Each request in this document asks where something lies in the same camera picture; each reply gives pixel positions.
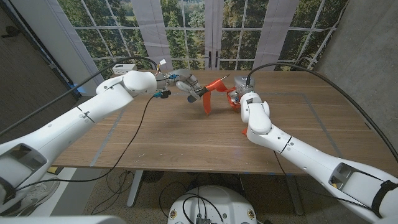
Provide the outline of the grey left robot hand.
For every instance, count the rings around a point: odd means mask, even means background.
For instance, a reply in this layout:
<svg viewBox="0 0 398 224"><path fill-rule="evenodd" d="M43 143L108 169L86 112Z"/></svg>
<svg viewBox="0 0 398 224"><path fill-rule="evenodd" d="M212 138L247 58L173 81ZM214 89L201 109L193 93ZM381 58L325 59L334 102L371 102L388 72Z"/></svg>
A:
<svg viewBox="0 0 398 224"><path fill-rule="evenodd" d="M208 90L201 87L194 74L187 69L173 70L156 75L157 89L166 89L167 86L176 86L179 90L189 93L187 100L193 103L199 100Z"/></svg>

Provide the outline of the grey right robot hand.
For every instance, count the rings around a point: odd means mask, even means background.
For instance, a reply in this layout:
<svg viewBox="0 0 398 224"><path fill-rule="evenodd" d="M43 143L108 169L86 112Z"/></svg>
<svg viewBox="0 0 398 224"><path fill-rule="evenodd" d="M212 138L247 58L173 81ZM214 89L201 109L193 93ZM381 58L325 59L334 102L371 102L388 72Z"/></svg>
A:
<svg viewBox="0 0 398 224"><path fill-rule="evenodd" d="M247 84L247 79L248 78L244 76L234 77L234 90L228 94L233 103L238 104L240 102L240 97L254 89L255 80L250 78L249 84Z"/></svg>

